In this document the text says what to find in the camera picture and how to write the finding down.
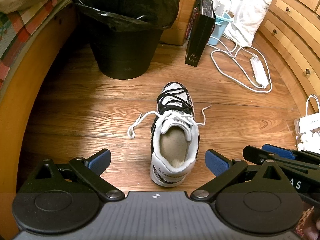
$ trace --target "wooden dresser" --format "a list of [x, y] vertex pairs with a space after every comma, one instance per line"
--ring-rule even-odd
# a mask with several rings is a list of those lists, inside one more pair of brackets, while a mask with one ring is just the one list
[[180, 0], [179, 13], [172, 27], [165, 30], [160, 41], [173, 45], [183, 45], [189, 19], [196, 0]]
[[[319, 3], [320, 0], [273, 0], [259, 28], [308, 96], [320, 96]], [[317, 110], [316, 102], [311, 103]]]

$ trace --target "light blue bucket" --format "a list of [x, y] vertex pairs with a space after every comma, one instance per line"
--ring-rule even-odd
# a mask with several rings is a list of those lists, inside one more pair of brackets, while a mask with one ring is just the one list
[[[231, 18], [230, 15], [228, 15], [227, 13], [224, 13], [223, 17], [216, 16], [216, 26], [211, 36], [221, 39], [224, 30], [231, 22], [233, 22], [233, 18]], [[210, 38], [208, 44], [216, 46], [218, 42], [218, 40]]]

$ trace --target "blue gripper pad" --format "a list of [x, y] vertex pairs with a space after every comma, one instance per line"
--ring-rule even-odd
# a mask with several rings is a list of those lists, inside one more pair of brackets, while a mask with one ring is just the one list
[[110, 163], [111, 152], [108, 149], [103, 149], [84, 161], [84, 165], [98, 176], [109, 167]]
[[222, 160], [211, 151], [206, 151], [204, 161], [207, 168], [217, 177], [230, 168], [228, 162]]
[[272, 152], [275, 154], [278, 154], [280, 157], [282, 158], [286, 158], [286, 159], [290, 159], [290, 160], [294, 160], [295, 157], [293, 156], [292, 152], [290, 150], [284, 149], [284, 148], [280, 148], [277, 146], [273, 146], [270, 144], [265, 144], [264, 146], [262, 146], [261, 148], [264, 151], [268, 151], [268, 152]]

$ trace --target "shoe tongue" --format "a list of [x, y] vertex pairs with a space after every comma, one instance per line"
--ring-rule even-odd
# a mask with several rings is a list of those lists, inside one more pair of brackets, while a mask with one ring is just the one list
[[161, 133], [165, 134], [169, 130], [169, 128], [173, 127], [173, 126], [180, 127], [184, 131], [184, 134], [186, 136], [186, 140], [188, 142], [191, 141], [190, 127], [182, 120], [177, 120], [175, 118], [170, 118], [170, 119], [164, 120], [164, 122], [162, 123]]

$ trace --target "sneaker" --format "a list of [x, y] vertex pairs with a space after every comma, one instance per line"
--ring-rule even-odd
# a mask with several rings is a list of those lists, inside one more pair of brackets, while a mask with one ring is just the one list
[[141, 114], [128, 129], [134, 138], [133, 128], [149, 114], [156, 114], [151, 127], [151, 179], [164, 187], [181, 184], [195, 165], [199, 148], [199, 129], [194, 120], [194, 107], [188, 90], [180, 83], [165, 85], [157, 98], [157, 110]]

